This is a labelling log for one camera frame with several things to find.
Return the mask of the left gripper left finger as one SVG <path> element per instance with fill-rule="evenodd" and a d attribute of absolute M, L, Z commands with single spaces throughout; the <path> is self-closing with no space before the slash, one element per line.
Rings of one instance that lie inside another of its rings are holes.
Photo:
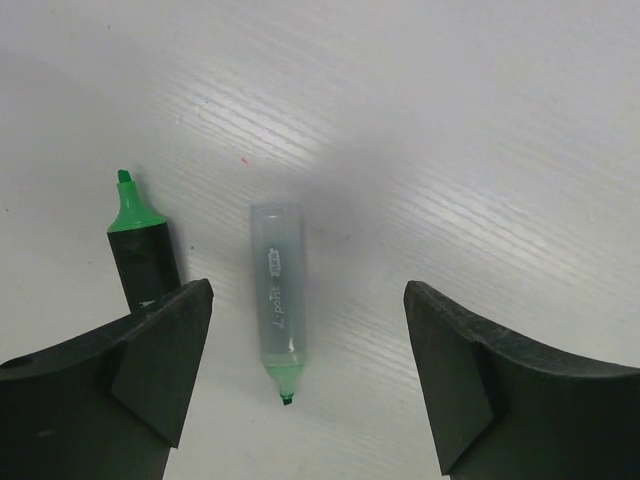
<path fill-rule="evenodd" d="M 206 279 L 1 365 L 4 479 L 161 479 L 212 315 Z"/>

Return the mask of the mint pastel highlighter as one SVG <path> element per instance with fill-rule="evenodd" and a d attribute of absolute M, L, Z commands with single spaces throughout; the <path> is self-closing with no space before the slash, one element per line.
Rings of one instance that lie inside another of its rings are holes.
<path fill-rule="evenodd" d="M 288 406 L 307 351 L 302 212 L 296 204 L 257 204 L 249 225 L 261 362 Z"/>

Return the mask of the green highlighter black body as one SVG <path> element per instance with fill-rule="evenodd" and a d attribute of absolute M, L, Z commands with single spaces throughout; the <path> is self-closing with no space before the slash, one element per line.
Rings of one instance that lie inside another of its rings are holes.
<path fill-rule="evenodd" d="M 107 229 L 127 305 L 140 310 L 181 286 L 167 219 L 149 207 L 129 171 L 117 173 L 119 211 Z"/>

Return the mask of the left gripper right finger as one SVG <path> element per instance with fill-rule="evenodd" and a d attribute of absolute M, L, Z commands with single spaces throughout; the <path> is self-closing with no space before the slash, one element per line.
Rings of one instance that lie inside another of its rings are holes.
<path fill-rule="evenodd" d="M 442 475 L 638 477 L 636 368 L 545 345 L 423 282 L 404 308 Z"/>

